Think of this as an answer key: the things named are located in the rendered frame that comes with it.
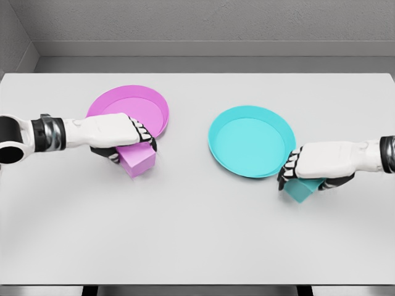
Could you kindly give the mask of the cyan block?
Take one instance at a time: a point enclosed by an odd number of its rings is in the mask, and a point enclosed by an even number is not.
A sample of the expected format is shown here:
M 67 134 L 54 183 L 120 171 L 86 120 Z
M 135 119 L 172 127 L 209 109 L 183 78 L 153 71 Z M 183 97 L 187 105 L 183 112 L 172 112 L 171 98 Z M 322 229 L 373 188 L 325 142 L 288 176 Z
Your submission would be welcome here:
M 324 182 L 323 178 L 319 179 L 290 179 L 284 186 L 285 192 L 296 202 L 302 203 L 312 195 L 319 186 Z

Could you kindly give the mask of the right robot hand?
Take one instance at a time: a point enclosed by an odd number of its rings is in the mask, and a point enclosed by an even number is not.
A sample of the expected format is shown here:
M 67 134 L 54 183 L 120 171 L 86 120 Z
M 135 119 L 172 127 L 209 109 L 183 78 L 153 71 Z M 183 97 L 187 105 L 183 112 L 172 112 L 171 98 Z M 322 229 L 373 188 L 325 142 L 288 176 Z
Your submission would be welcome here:
M 351 181 L 356 173 L 352 142 L 310 142 L 290 152 L 277 176 L 278 190 L 292 179 L 324 179 L 318 189 L 324 191 Z

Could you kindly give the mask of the pink plate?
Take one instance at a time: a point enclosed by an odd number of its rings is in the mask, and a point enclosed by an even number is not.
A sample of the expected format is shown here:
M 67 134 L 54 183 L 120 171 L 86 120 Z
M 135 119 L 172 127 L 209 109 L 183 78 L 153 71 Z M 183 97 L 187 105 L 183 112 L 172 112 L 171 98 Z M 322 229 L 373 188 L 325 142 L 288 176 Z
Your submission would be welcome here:
M 157 91 L 139 85 L 119 86 L 101 94 L 89 107 L 87 117 L 125 113 L 141 122 L 156 138 L 166 129 L 169 107 Z

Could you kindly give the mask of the pink block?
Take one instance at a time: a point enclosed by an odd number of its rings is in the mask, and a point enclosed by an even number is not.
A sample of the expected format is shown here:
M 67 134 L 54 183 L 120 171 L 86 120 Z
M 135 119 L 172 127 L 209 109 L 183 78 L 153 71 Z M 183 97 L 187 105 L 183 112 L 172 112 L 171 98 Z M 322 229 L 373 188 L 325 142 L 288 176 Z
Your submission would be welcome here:
M 155 165 L 156 152 L 148 142 L 117 148 L 120 164 L 131 178 L 142 175 Z

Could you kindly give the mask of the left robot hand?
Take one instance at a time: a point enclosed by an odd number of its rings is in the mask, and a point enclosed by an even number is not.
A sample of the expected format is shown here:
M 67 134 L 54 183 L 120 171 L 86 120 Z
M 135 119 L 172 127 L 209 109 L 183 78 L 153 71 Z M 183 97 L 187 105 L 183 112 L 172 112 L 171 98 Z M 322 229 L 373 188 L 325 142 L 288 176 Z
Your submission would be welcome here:
M 90 150 L 115 164 L 120 163 L 118 147 L 147 142 L 157 151 L 155 137 L 141 122 L 124 113 L 88 117 L 86 123 Z

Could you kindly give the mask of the cyan plate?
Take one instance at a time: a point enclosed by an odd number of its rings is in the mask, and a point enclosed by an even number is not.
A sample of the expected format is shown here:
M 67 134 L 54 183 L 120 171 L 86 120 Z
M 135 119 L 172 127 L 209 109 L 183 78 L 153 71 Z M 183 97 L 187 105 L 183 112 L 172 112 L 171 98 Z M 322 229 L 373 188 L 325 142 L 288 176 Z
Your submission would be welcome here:
M 241 105 L 219 114 L 208 132 L 209 149 L 228 171 L 247 178 L 276 175 L 296 148 L 296 137 L 277 113 Z

